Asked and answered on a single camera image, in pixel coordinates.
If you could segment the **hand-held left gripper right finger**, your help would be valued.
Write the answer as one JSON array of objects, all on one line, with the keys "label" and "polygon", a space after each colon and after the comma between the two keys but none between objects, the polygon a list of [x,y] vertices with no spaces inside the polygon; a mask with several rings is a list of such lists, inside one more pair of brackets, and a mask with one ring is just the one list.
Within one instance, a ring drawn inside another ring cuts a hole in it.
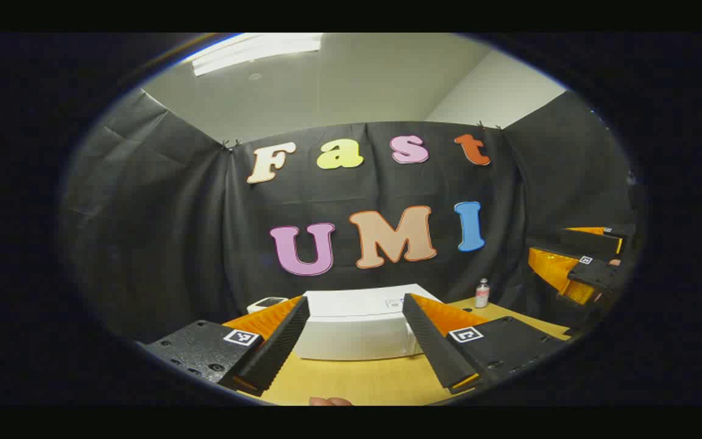
[{"label": "hand-held left gripper right finger", "polygon": [[486,320],[410,293],[403,298],[402,314],[450,394],[495,387],[569,346],[514,316]]}]

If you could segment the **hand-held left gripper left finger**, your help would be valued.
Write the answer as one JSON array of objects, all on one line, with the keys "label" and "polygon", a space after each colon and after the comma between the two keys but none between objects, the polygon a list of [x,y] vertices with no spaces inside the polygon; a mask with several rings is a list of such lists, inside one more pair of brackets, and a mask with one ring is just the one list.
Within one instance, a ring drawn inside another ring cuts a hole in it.
[{"label": "hand-held left gripper left finger", "polygon": [[270,389],[309,317],[308,297],[299,296],[226,323],[198,320],[139,347],[167,366],[259,397]]}]

